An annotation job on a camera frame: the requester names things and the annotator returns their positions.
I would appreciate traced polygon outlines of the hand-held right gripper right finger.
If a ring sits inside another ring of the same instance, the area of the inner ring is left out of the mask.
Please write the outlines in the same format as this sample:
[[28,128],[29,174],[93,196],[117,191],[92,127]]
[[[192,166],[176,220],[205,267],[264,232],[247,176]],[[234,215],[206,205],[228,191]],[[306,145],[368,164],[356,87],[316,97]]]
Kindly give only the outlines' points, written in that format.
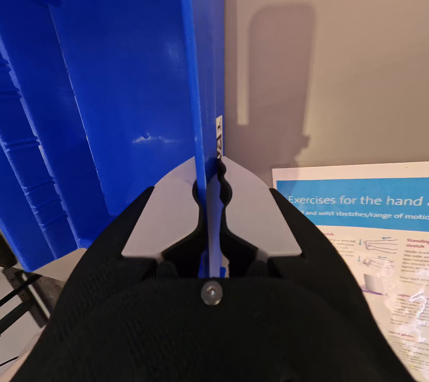
[[227,157],[218,160],[220,244],[229,260],[269,260],[302,254],[270,188]]

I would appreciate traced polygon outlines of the white printed paper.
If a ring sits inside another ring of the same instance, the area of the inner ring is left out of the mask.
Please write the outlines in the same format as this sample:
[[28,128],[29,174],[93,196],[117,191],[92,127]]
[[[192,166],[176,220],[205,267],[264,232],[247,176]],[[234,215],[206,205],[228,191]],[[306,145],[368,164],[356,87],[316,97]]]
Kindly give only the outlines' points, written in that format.
[[410,374],[428,381],[428,162],[274,168],[272,181],[335,246]]

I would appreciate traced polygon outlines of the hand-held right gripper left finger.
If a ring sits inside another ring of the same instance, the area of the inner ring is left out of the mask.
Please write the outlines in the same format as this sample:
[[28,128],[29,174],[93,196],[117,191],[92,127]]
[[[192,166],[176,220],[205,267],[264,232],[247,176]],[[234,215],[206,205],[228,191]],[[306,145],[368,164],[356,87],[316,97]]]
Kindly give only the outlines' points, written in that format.
[[123,250],[128,258],[171,260],[190,257],[199,235],[205,236],[204,208],[196,187],[196,160],[191,157],[154,186]]

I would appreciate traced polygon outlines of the blue plastic bin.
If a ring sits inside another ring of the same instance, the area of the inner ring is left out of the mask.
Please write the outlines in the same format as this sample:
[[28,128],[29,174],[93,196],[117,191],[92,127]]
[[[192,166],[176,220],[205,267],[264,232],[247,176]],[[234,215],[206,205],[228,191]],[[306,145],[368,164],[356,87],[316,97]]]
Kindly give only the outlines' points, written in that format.
[[1,1],[1,231],[36,271],[194,161],[207,211],[224,0]]

